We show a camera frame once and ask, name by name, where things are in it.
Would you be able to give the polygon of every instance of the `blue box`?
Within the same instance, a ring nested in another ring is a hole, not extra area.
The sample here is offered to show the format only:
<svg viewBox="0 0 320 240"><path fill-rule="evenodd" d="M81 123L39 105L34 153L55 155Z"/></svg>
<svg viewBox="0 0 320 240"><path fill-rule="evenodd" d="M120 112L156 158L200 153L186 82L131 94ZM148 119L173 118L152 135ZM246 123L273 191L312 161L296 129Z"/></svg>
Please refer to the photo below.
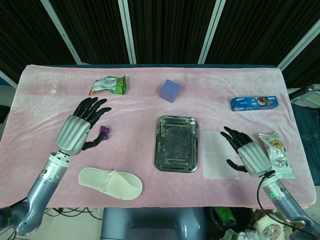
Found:
<svg viewBox="0 0 320 240"><path fill-rule="evenodd" d="M173 103L178 96L180 85L169 79L165 81L160 89L160 97L170 103Z"/></svg>
<svg viewBox="0 0 320 240"><path fill-rule="evenodd" d="M235 97L231 100L233 112L250 110L267 110L279 106L276 96Z"/></svg>

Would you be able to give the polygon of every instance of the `green bottle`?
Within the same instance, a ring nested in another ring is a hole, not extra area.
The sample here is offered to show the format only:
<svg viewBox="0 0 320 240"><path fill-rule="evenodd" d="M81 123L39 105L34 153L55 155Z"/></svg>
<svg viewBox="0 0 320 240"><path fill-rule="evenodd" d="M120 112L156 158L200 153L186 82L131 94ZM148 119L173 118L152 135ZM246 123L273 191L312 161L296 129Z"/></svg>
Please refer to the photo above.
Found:
<svg viewBox="0 0 320 240"><path fill-rule="evenodd" d="M227 206L215 206L214 211L219 217L220 222L222 223L222 227L225 229L229 229L237 225L237 221L232 214L231 210Z"/></svg>

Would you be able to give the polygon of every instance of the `green snack packet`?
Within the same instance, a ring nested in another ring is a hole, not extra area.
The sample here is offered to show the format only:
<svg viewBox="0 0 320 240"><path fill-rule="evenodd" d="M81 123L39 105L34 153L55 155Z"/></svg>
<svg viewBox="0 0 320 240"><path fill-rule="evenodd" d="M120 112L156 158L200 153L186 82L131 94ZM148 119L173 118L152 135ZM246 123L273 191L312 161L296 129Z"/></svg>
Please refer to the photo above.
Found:
<svg viewBox="0 0 320 240"><path fill-rule="evenodd" d="M94 82L89 95L95 95L97 92L107 90L113 94L124 95L127 89L126 76L115 77L107 76Z"/></svg>

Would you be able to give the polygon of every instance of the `white paper towel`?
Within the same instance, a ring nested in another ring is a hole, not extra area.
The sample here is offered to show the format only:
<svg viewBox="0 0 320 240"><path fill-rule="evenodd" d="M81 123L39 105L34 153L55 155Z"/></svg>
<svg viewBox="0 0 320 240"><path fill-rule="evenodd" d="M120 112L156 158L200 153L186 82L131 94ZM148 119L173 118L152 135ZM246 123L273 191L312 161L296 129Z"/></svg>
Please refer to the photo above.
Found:
<svg viewBox="0 0 320 240"><path fill-rule="evenodd" d="M229 142L218 131L202 131L202 173L209 179L239 179L236 170L226 162L227 159L235 161L236 153Z"/></svg>

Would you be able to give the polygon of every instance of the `white pole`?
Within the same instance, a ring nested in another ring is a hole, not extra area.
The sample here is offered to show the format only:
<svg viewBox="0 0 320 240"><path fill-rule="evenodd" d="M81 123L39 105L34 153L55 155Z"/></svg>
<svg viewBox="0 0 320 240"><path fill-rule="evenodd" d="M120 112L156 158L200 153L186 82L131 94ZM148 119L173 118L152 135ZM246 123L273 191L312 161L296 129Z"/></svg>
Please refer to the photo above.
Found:
<svg viewBox="0 0 320 240"><path fill-rule="evenodd" d="M209 22L208 29L206 31L206 35L204 38L202 50L200 53L200 57L198 60L198 64L204 64L206 62L206 58L212 43L212 40L214 39L214 35L222 14L222 11L224 9L226 0L216 0L214 4L214 8L212 11L211 19Z"/></svg>
<svg viewBox="0 0 320 240"><path fill-rule="evenodd" d="M62 26L54 8L52 7L51 3L49 0L41 0L41 3L43 5L43 7L45 8L46 12L49 14L53 24L55 25L56 29L59 31L63 41L65 42L66 46L68 47L71 55L73 56L76 64L78 65L82 65L82 62L80 60L80 57L74 47L74 45L72 44L70 38L68 37L64 26Z"/></svg>
<svg viewBox="0 0 320 240"><path fill-rule="evenodd" d="M18 84L16 84L10 77L8 77L3 71L0 70L0 78L4 79L8 84L17 89Z"/></svg>
<svg viewBox="0 0 320 240"><path fill-rule="evenodd" d="M118 4L120 9L126 49L129 56L129 62L130 64L136 64L136 52L134 46L134 38L132 35L128 0L118 0Z"/></svg>
<svg viewBox="0 0 320 240"><path fill-rule="evenodd" d="M287 56L277 66L283 71L309 43L320 33L320 19L313 25L313 27L301 38L301 40L294 46Z"/></svg>

